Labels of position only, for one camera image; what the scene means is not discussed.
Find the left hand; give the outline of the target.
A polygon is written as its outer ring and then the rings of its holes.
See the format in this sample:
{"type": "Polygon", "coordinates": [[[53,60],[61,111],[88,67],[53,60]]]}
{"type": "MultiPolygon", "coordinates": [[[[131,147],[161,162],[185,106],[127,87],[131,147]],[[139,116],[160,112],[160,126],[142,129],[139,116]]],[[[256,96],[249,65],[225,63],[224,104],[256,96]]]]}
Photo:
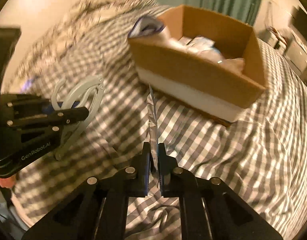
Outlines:
{"type": "Polygon", "coordinates": [[[9,178],[0,178],[0,187],[11,189],[15,186],[16,182],[17,182],[16,174],[10,176],[9,178]]]}

